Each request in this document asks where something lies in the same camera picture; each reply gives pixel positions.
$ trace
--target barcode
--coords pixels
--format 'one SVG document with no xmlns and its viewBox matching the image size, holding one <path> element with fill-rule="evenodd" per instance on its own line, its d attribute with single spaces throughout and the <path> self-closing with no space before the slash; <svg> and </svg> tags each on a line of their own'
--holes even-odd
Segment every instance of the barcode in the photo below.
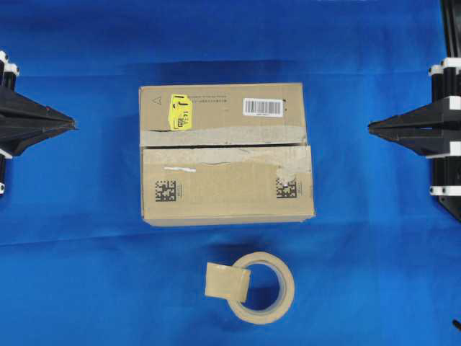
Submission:
<svg viewBox="0 0 461 346">
<path fill-rule="evenodd" d="M 283 117 L 283 101 L 281 99 L 243 99 L 243 115 Z"/>
</svg>

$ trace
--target cardboard box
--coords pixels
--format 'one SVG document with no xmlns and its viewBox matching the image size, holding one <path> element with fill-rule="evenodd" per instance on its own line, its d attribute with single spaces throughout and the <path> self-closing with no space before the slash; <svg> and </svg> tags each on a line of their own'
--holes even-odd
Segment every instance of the cardboard box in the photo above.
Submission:
<svg viewBox="0 0 461 346">
<path fill-rule="evenodd" d="M 152 225 L 315 215 L 302 84 L 142 87 L 140 147 Z"/>
</svg>

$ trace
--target masking tape roll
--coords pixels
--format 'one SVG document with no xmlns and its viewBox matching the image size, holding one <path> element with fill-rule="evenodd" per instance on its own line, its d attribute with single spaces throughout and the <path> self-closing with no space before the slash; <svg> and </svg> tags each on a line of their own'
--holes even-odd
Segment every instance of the masking tape roll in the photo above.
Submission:
<svg viewBox="0 0 461 346">
<path fill-rule="evenodd" d="M 280 319 L 290 309 L 295 297 L 295 281 L 287 265 L 278 257 L 267 252 L 254 252 L 240 258 L 233 267 L 247 268 L 250 265 L 266 265 L 277 274 L 279 295 L 276 301 L 264 310 L 251 310 L 239 301 L 228 300 L 234 314 L 241 320 L 253 324 L 268 324 Z"/>
</svg>

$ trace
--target wrinkled fabric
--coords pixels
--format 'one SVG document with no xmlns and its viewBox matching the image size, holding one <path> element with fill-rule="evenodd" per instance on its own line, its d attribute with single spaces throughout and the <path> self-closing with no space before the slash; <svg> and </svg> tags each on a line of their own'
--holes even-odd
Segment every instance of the wrinkled fabric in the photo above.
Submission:
<svg viewBox="0 0 461 346">
<path fill-rule="evenodd" d="M 0 18 L 17 91 L 79 127 L 9 162 L 1 345 L 461 343 L 460 224 L 429 196 L 425 158 L 367 133 L 430 102 L 427 70 L 446 56 L 437 0 L 23 0 Z M 304 84 L 315 219 L 142 222 L 140 86 L 291 81 Z M 254 251 L 296 283 L 263 327 L 204 296 L 207 262 Z"/>
</svg>

